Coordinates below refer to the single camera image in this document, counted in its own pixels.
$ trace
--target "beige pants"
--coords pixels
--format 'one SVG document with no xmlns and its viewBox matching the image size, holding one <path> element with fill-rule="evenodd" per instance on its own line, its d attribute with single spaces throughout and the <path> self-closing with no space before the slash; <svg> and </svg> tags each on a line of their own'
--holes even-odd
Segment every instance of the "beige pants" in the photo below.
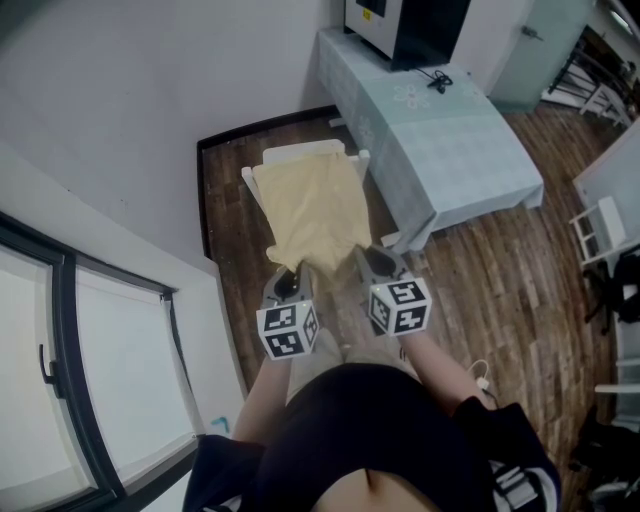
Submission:
<svg viewBox="0 0 640 512">
<path fill-rule="evenodd" d="M 376 347 L 345 345 L 341 348 L 327 329 L 320 329 L 313 352 L 293 359 L 287 401 L 313 379 L 343 363 L 384 364 L 416 377 L 411 365 L 400 359 L 399 350 L 394 355 Z"/>
</svg>

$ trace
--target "white cable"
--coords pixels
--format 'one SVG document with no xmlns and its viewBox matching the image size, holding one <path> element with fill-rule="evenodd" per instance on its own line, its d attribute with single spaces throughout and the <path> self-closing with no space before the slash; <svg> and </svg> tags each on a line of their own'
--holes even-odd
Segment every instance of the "white cable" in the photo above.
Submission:
<svg viewBox="0 0 640 512">
<path fill-rule="evenodd" d="M 490 372 L 489 363 L 487 363 L 485 359 L 478 359 L 477 361 L 474 361 L 474 363 L 471 366 L 469 366 L 469 369 L 467 370 L 467 372 L 470 373 L 471 370 L 473 370 L 478 363 L 484 363 L 485 370 L 484 370 L 484 376 L 478 377 L 476 379 L 476 384 L 480 389 L 482 389 L 483 391 L 486 391 L 489 388 L 489 380 L 488 380 L 489 372 Z"/>
</svg>

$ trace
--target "black baseboard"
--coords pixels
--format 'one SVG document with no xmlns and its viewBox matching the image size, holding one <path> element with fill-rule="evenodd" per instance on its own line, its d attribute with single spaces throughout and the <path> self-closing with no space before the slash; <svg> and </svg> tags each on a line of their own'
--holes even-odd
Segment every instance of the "black baseboard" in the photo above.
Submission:
<svg viewBox="0 0 640 512">
<path fill-rule="evenodd" d="M 280 126 L 285 126 L 292 123 L 300 123 L 302 121 L 309 121 L 310 119 L 316 119 L 318 117 L 326 116 L 339 116 L 338 109 L 335 105 L 329 105 L 327 107 L 312 108 L 310 110 L 303 110 L 302 112 L 294 112 L 293 114 L 286 114 L 284 116 L 273 117 L 271 119 L 265 119 L 264 121 L 258 121 L 257 123 L 241 126 L 240 128 L 234 128 L 228 132 L 219 133 L 198 141 L 196 144 L 197 152 L 197 179 L 198 179 L 198 207 L 200 209 L 200 228 L 202 232 L 202 246 L 204 248 L 204 255 L 211 257 L 211 247 L 209 246 L 209 225 L 207 223 L 207 211 L 205 207 L 205 193 L 204 193 L 204 162 L 202 152 L 217 146 L 224 144 L 231 140 L 253 135 L 254 133 L 262 132 L 265 130 L 271 130 Z"/>
</svg>

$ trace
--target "door handle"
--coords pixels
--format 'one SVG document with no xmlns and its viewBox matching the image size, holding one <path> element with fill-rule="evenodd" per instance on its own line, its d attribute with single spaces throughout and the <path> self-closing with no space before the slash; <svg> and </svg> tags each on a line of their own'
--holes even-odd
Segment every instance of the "door handle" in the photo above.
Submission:
<svg viewBox="0 0 640 512">
<path fill-rule="evenodd" d="M 542 39 L 539 35 L 538 35 L 538 31 L 535 28 L 531 28 L 531 27 L 527 27 L 526 25 L 524 25 L 520 31 L 527 37 L 530 37 L 531 39 L 537 39 L 538 41 L 544 41 L 544 39 Z"/>
<path fill-rule="evenodd" d="M 42 343 L 38 346 L 38 356 L 40 359 L 40 373 L 42 373 L 42 380 L 45 384 L 53 386 L 56 398 L 64 398 L 60 392 L 60 386 L 58 386 L 58 379 L 56 377 L 58 363 L 56 361 L 49 362 L 49 373 L 51 375 L 47 375 L 47 371 L 44 367 L 44 345 L 42 345 Z"/>
</svg>

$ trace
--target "sleeve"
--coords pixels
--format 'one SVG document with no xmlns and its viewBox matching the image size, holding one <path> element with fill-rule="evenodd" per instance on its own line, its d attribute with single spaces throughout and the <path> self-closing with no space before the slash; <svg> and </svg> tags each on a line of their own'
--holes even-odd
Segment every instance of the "sleeve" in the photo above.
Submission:
<svg viewBox="0 0 640 512">
<path fill-rule="evenodd" d="M 203 507 L 222 505 L 242 495 L 258 470 L 264 450 L 264 446 L 222 436 L 202 437 L 189 477 L 183 512 L 200 512 Z"/>
<path fill-rule="evenodd" d="M 487 410 L 473 397 L 456 410 L 454 421 L 465 437 L 491 463 L 496 490 L 508 497 L 519 483 L 531 484 L 538 496 L 520 509 L 556 510 L 560 506 L 560 477 L 547 457 L 520 404 L 496 411 Z"/>
</svg>

